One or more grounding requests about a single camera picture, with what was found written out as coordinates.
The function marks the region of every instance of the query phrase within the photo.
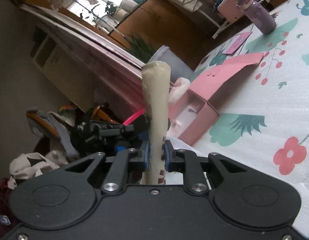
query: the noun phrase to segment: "red flower print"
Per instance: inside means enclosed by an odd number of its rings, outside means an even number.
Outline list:
[[[288,175],[296,164],[304,161],[306,155],[307,149],[299,145],[299,140],[296,137],[290,137],[284,147],[275,153],[273,162],[279,165],[279,172],[282,175]]]

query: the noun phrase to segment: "pink card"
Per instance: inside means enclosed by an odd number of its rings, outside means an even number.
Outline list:
[[[252,32],[240,33],[232,38],[222,54],[234,54],[235,51],[244,43],[244,41],[251,35]]]
[[[229,78],[245,66],[259,64],[262,58],[263,53],[250,53],[226,59],[222,65],[216,65],[202,72],[191,83],[189,90],[208,101]]]

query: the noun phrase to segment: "dark red fabric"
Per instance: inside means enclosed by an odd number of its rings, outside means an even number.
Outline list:
[[[13,229],[18,223],[8,205],[9,196],[12,192],[7,186],[8,180],[8,178],[0,179],[0,216],[7,216],[11,224],[5,225],[0,221],[0,238]]]

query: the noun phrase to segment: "gray cloth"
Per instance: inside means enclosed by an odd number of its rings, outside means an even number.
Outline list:
[[[40,118],[42,118],[43,121],[48,122],[53,128],[55,128],[59,134],[60,137],[60,143],[62,144],[62,146],[64,147],[66,154],[68,157],[78,157],[79,153],[77,152],[77,150],[72,146],[71,142],[70,142],[70,136],[68,134],[67,129],[61,125],[54,117],[52,114],[47,114],[44,113],[40,110],[37,109],[31,109],[29,110],[29,112],[33,112],[35,114],[37,114]],[[43,127],[38,124],[37,122],[34,121],[30,121],[29,125],[31,127],[31,130],[36,134],[39,135],[38,132],[51,137],[49,135],[47,135],[47,131],[45,129],[43,129]]]

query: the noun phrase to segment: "water bottle lid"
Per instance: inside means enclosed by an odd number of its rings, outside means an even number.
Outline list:
[[[237,5],[242,9],[247,9],[250,5],[252,5],[254,0],[237,0]]]

